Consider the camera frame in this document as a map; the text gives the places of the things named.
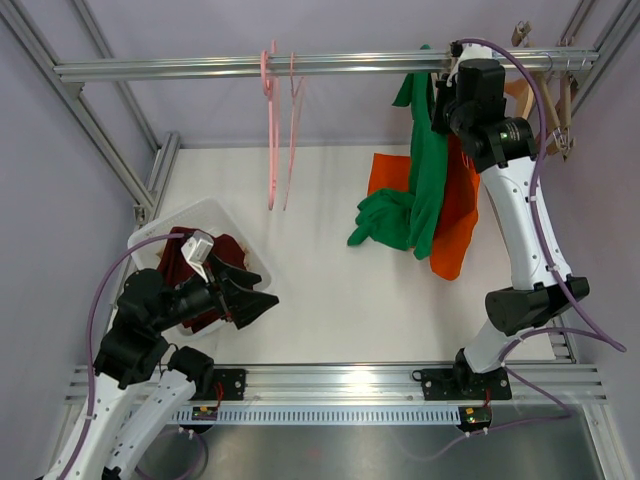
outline black mounting bracket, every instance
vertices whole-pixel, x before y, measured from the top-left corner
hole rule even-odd
[[[513,397],[509,377],[503,368],[474,373],[463,350],[458,352],[450,368],[414,370],[411,376],[420,382],[427,401],[511,400]]]
[[[218,400],[216,386],[222,386],[222,399],[226,401],[244,400],[244,390],[247,386],[247,371],[244,368],[218,368],[213,371],[212,387],[204,392],[196,392],[191,401]]]

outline white plastic bin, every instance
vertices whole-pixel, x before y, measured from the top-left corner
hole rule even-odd
[[[129,237],[127,244],[132,247],[149,237],[169,233],[173,227],[199,228],[214,237],[219,237],[225,233],[231,235],[246,251],[245,264],[247,265],[247,270],[262,277],[262,281],[253,287],[254,290],[264,292],[271,285],[273,277],[271,270],[264,261],[264,256],[256,250],[255,244],[240,230],[220,202],[212,197],[203,198],[192,205],[187,205],[180,210],[154,220],[134,232]],[[133,252],[131,257],[138,269],[157,268],[164,251],[164,245],[164,243],[160,242],[152,243]],[[186,338],[195,339],[211,333],[226,324],[227,322],[218,320],[195,334],[182,325],[178,325],[176,328]]]

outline hanging rod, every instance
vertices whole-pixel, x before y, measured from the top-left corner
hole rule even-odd
[[[586,71],[598,52],[579,48],[516,48],[509,50],[533,71]],[[494,58],[507,70],[514,67],[501,55]],[[418,50],[391,53],[338,53],[296,55],[296,75],[338,73],[444,72],[451,57],[446,50]],[[268,61],[272,75],[289,75],[289,56],[273,55]],[[61,62],[54,71],[63,82],[116,82],[178,78],[258,77],[260,57],[207,57],[157,60],[100,59],[90,62]]]

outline silver bar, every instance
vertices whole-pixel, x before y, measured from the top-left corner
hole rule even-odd
[[[635,478],[629,459],[622,446],[609,405],[584,405],[585,421],[591,433],[606,480]]]
[[[420,384],[413,370],[451,364],[416,365],[249,365],[245,401],[242,405],[420,405]],[[606,395],[593,365],[512,364],[518,374],[549,393],[573,404],[605,403]],[[160,375],[147,382],[143,400],[155,388]],[[550,400],[512,379],[513,402],[548,404]],[[78,367],[67,392],[66,403],[82,403],[87,393],[86,367]],[[478,402],[428,402],[431,404],[477,404]]]
[[[572,42],[577,37],[578,31],[582,28],[582,25],[593,11],[593,7],[597,2],[598,0],[580,0],[580,3],[578,3],[571,14],[569,23],[567,23],[562,35],[560,35],[558,45],[562,45],[563,42],[567,42],[564,44],[569,44],[569,42]]]
[[[591,72],[581,83],[580,89],[573,99],[572,114],[582,107],[585,99],[591,94],[595,86],[601,81],[608,67],[613,64],[625,50],[625,46],[635,37],[639,30],[640,0],[625,0],[611,17],[596,42],[596,49],[600,57],[594,63]]]
[[[150,220],[155,220],[162,208],[164,194],[167,190],[167,185],[169,184],[169,179],[171,178],[171,173],[173,172],[179,151],[180,134],[178,132],[169,132],[162,143],[162,148],[158,151],[151,175],[149,176],[149,188],[154,192],[156,200]]]
[[[588,70],[596,61],[596,52],[576,48],[520,48],[510,50],[533,71]],[[507,70],[514,67],[501,55],[495,57]],[[269,73],[289,75],[286,55],[269,58]],[[451,64],[446,50],[418,50],[391,53],[339,53],[296,55],[296,75],[336,73],[410,73],[444,72]],[[208,57],[158,60],[94,60],[64,62],[55,67],[63,82],[162,80],[176,78],[258,77],[260,57]]]
[[[0,16],[16,40],[22,45],[34,64],[38,67],[40,73],[64,102],[76,122],[91,139],[102,158],[120,180],[120,183],[122,183],[138,204],[151,210],[154,204],[151,194],[133,169],[118,153],[108,135],[105,133],[106,130],[87,108],[88,104],[86,101],[82,96],[80,96],[79,99],[73,98],[65,88],[65,85],[60,81],[59,76],[54,73],[55,55],[53,54],[53,50],[43,43],[37,28],[34,26],[33,20],[20,4],[19,0],[1,1]]]
[[[85,30],[89,39],[91,39],[91,43],[96,53],[102,58],[113,58],[113,53],[104,34],[102,33],[102,30],[100,29],[100,25],[85,0],[69,0],[69,4],[78,17],[80,25]],[[156,138],[155,133],[153,133],[153,130],[144,116],[144,113],[133,95],[131,88],[129,88],[129,85],[124,82],[117,82],[115,88],[125,107],[129,111],[129,114],[133,117],[140,133],[146,139],[151,150],[155,152],[159,146],[158,139]]]
[[[155,203],[154,207],[147,216],[147,222],[153,221],[158,218],[158,213],[162,207],[162,201],[164,200],[164,194],[167,190],[167,184],[169,178],[171,178],[171,172],[178,157],[180,151],[180,134],[178,132],[170,132],[166,135],[162,147],[156,153],[155,161],[153,162],[153,168],[147,181],[147,188],[154,193]],[[124,289],[124,282],[129,275],[136,270],[136,266],[133,264],[131,257],[127,258],[120,269],[118,270],[118,277],[115,283],[115,288],[110,297],[111,300],[111,318],[116,312],[115,302],[118,295]],[[106,322],[104,330],[101,332],[100,338],[104,337],[107,331],[111,328],[111,321]]]

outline green cloth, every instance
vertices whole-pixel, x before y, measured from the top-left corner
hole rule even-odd
[[[418,260],[431,255],[433,235],[444,199],[447,180],[447,137],[431,131],[433,84],[428,73],[406,76],[393,102],[411,105],[411,169],[409,191],[383,188],[358,205],[358,227],[347,245],[360,245],[367,237],[398,250],[415,247]]]

